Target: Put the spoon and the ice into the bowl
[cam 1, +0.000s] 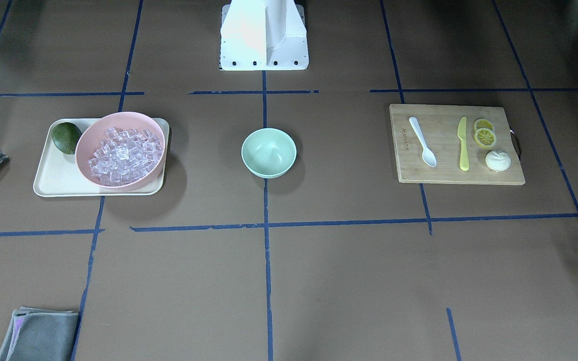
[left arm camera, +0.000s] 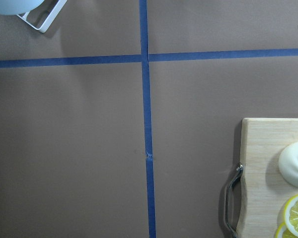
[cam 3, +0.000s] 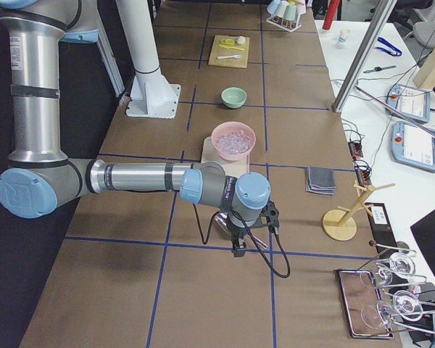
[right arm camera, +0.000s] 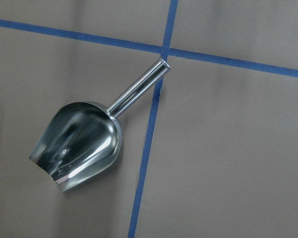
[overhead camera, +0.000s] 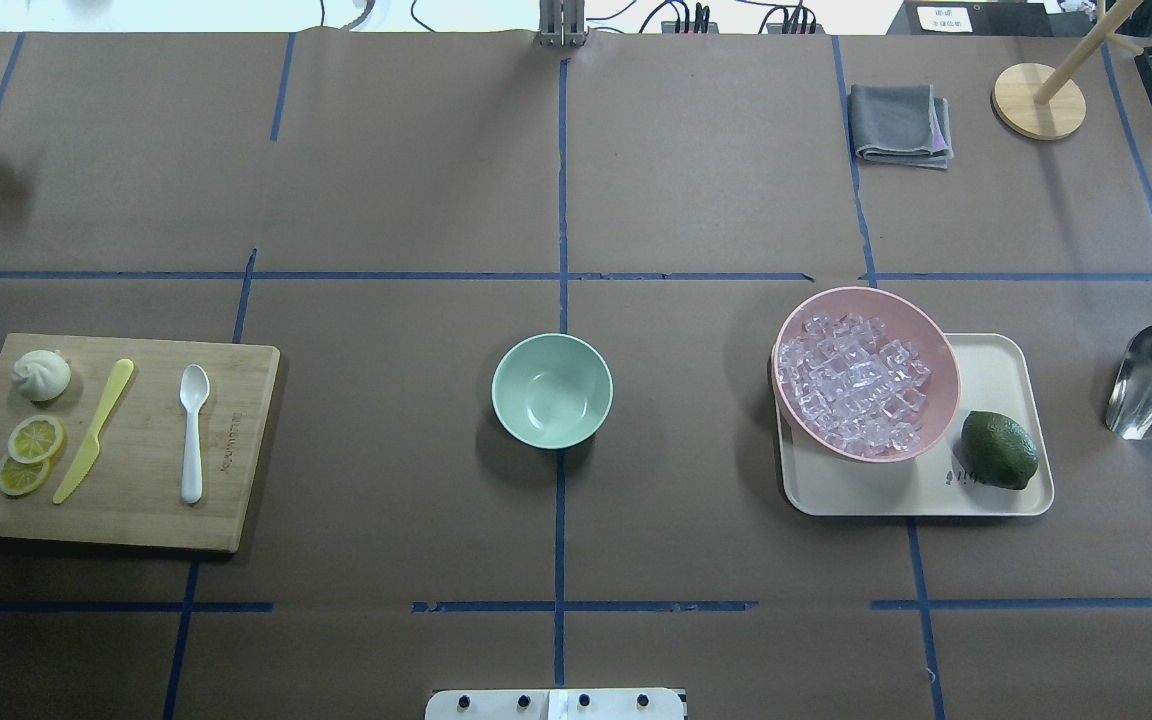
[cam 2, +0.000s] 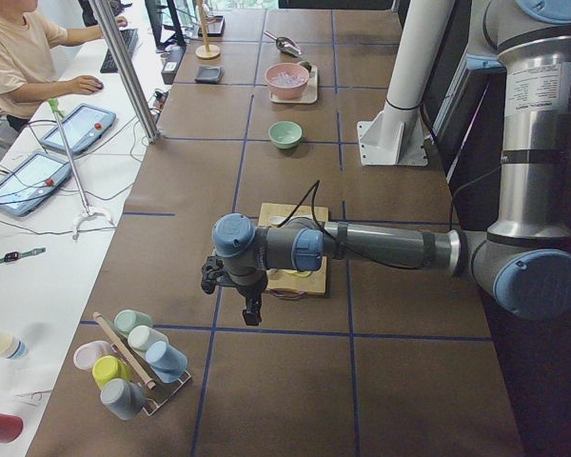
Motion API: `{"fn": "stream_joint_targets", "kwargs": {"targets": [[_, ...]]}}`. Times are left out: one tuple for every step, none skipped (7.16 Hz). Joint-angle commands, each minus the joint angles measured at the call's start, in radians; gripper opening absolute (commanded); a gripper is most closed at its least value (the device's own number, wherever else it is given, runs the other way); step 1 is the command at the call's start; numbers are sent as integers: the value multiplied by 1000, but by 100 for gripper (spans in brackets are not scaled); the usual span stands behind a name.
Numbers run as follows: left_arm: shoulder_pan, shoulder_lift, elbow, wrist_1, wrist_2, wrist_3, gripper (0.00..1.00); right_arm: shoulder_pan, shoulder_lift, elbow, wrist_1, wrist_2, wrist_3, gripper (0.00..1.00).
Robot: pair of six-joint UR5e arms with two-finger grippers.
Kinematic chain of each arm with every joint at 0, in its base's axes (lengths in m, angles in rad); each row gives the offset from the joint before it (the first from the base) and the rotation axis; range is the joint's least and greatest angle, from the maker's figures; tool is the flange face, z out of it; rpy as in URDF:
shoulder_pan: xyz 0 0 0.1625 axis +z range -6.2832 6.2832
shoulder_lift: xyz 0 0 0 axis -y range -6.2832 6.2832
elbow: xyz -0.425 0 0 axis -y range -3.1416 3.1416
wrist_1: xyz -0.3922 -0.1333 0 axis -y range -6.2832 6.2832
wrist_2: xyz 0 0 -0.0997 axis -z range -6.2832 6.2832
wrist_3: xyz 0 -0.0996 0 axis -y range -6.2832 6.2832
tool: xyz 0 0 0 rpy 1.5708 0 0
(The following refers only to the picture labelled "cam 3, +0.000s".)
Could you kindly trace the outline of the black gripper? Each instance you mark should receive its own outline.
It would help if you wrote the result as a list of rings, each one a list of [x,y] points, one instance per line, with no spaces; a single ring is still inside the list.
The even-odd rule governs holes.
[[[267,227],[271,233],[278,232],[278,210],[272,201],[269,201],[261,210],[241,206],[237,210],[229,211],[226,223],[231,231],[233,256],[243,257],[247,250],[244,237],[250,235],[252,228]]]

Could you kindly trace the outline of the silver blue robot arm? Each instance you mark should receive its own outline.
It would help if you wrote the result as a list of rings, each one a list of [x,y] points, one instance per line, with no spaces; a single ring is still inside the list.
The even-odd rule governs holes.
[[[166,191],[223,213],[237,257],[244,255],[244,237],[253,228],[278,230],[270,184],[259,173],[229,176],[216,162],[71,159],[61,150],[58,45],[98,39],[95,1],[0,1],[0,22],[9,32],[15,142],[9,168],[0,175],[0,203],[13,215],[39,218],[103,191]]]

